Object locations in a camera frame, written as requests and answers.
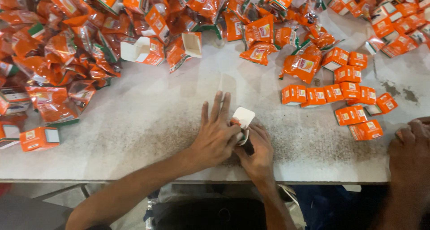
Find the packet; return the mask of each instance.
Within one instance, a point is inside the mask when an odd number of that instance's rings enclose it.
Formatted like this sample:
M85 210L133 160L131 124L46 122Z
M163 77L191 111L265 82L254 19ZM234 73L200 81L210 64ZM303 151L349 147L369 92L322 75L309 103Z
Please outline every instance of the packet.
M201 16L211 20L215 24L219 12L226 0L188 0L187 5Z
M223 12L227 24L227 41L236 41L242 39L241 25L243 23L233 12Z
M248 25L242 26L242 40L245 44L245 50L249 50L256 41L273 44L273 15L266 16Z
M66 87L29 86L26 90L47 125L70 125L79 121L71 107Z
M70 85L68 95L78 107L80 113L85 110L92 96L95 94L93 83L93 80L82 80L73 82Z
M266 43L257 42L251 46L251 48L245 52L242 52L239 57L250 62L265 65L269 63L267 55L277 52L276 46Z

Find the small orange box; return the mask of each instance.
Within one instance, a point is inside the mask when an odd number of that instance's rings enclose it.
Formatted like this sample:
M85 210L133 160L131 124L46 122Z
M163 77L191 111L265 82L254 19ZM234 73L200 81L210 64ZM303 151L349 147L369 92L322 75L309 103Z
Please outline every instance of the small orange box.
M334 47L328 54L324 56L321 66L334 71L341 66L348 64L349 53L339 47Z
M356 141L370 140L384 135L381 126L376 119L349 126L352 136Z
M297 106L306 102L306 87L304 85L291 84L281 90L282 104Z
M300 104L300 107L317 107L326 104L324 96L324 88L306 88L307 101Z
M348 60L349 66L357 66L361 69L366 69L367 67L367 55L352 51Z
M376 105L366 106L365 109L371 116L376 116L389 113L396 107L397 103L391 95L384 93L376 99Z
M39 127L19 135L24 152L43 151L60 145L57 128Z
M355 66L342 66L335 70L335 84L341 82L361 82L361 69Z
M327 103L344 100L339 84L326 85L324 87L324 93Z
M339 83L342 95L345 99L357 99L360 97L360 85L353 82Z
M365 104L365 105L375 105L376 104L376 90L367 87L360 86L361 95L358 99L347 100L348 106L354 104Z
M362 106L348 106L335 111L340 126L363 123L367 121Z

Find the finger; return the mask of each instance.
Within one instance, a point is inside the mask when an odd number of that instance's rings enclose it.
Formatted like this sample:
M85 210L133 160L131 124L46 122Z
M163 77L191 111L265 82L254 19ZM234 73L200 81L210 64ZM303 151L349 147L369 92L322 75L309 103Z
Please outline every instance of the finger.
M219 109L221 107L222 91L218 91L215 95L214 105L212 106L211 122L215 122L218 119Z
M202 106L202 118L201 118L201 125L205 125L209 119L208 119L208 109L209 109L209 103L207 101L203 102Z

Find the white table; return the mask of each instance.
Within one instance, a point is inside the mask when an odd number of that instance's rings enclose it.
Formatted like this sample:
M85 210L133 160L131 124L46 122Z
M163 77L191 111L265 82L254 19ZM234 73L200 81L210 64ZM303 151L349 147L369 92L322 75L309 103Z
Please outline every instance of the white table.
M339 47L357 49L368 37L369 24L350 14L341 17L328 9L322 24L338 39ZM0 181L110 181L164 159L189 146L195 138L203 101L212 105L217 90L232 93L231 115L243 106L272 135L274 172L278 181L386 182L387 145L404 123L430 115L430 55L421 46L389 59L378 53L363 71L362 85L377 95L390 92L399 107L375 117L384 137L356 142L347 127L337 125L333 110L344 102L302 109L280 102L280 90L305 84L288 75L279 80L285 56L292 47L271 54L268 66L239 58L242 42L212 46L204 32L203 58L193 58L169 75L168 65L125 62L122 77L98 91L78 124L61 128L62 144L51 150L23 153L19 146L0 152ZM321 86L333 75L321 69ZM26 127L42 121L29 112ZM219 167L180 178L183 181L247 181L238 158Z

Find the human hand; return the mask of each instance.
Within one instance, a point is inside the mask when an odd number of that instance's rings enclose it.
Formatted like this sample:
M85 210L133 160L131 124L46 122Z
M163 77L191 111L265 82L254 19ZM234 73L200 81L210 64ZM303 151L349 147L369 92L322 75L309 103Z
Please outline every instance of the human hand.
M227 92L221 107L222 91L215 95L211 117L207 101L203 103L200 131L194 143L186 150L187 158L195 165L195 172L214 167L231 156L234 145L243 136L240 126L230 126L228 112L231 94Z
M249 138L254 146L254 154L247 155L242 147L236 146L234 152L240 158L240 164L257 188L274 186L273 148L269 133L261 125L249 126Z
M410 128L402 128L403 142L391 141L390 171L392 190L427 198L430 190L430 134L426 125L412 120Z

